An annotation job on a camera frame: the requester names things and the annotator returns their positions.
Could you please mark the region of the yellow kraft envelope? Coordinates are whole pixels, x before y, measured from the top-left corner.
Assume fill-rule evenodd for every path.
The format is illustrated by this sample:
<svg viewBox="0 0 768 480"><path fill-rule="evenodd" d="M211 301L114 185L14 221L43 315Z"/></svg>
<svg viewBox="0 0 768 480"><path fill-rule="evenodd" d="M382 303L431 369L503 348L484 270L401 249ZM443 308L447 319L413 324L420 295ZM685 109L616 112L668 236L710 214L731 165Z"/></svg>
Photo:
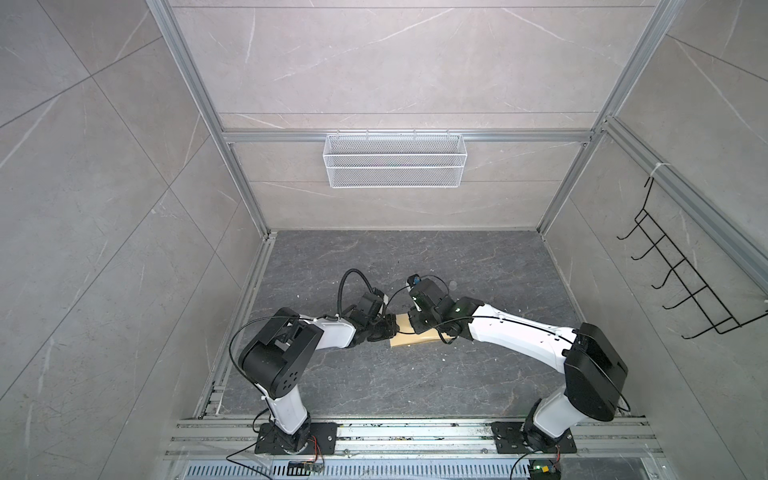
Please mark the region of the yellow kraft envelope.
<svg viewBox="0 0 768 480"><path fill-rule="evenodd" d="M407 345L416 345L423 343L437 342L440 340L439 333L430 329L421 334L417 334L410 325L407 314L398 314L395 316L398 333L389 340L392 348Z"/></svg>

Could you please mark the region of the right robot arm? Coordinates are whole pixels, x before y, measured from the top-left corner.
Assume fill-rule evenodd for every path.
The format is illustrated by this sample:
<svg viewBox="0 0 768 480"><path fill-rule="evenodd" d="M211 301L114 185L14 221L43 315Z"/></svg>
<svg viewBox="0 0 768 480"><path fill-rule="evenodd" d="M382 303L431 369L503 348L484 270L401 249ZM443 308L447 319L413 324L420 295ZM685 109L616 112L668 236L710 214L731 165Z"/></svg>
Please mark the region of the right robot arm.
<svg viewBox="0 0 768 480"><path fill-rule="evenodd" d="M564 376L564 384L529 411L521 435L527 448L554 447L577 423L611 422L631 407L622 394L628 368L602 330L542 324L479 300L409 294L409 321L416 333L434 330L446 341L463 337L533 358Z"/></svg>

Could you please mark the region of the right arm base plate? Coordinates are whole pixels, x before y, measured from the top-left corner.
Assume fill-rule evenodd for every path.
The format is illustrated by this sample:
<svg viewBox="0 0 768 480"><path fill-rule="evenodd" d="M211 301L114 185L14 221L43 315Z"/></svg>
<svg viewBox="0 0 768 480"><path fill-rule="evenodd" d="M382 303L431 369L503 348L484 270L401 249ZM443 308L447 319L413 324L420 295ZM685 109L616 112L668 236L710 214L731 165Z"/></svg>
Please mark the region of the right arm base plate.
<svg viewBox="0 0 768 480"><path fill-rule="evenodd" d="M522 421L492 422L492 439L499 454L549 453L575 454L577 447L570 430L552 439Z"/></svg>

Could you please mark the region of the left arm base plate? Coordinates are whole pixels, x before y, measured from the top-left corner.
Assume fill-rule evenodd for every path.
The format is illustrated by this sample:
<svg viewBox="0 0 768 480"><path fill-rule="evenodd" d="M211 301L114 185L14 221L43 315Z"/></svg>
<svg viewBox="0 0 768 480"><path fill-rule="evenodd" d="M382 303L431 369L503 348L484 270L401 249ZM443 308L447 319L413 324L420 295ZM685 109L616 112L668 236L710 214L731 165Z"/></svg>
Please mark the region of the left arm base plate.
<svg viewBox="0 0 768 480"><path fill-rule="evenodd" d="M293 434L282 431L274 422L259 427L256 454L302 454L323 455L335 452L339 425L333 422L305 422Z"/></svg>

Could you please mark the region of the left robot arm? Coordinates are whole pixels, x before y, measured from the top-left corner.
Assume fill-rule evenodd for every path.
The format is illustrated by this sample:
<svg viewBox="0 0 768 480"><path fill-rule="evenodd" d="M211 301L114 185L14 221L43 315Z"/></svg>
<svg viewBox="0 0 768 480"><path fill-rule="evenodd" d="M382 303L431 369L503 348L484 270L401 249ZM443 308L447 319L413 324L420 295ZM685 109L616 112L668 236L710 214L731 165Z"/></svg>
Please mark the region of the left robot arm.
<svg viewBox="0 0 768 480"><path fill-rule="evenodd" d="M308 429L310 414L298 383L316 351L389 340L399 332L388 303L375 289L335 316L307 317L281 308L243 347L236 369L265 396L278 432L302 437Z"/></svg>

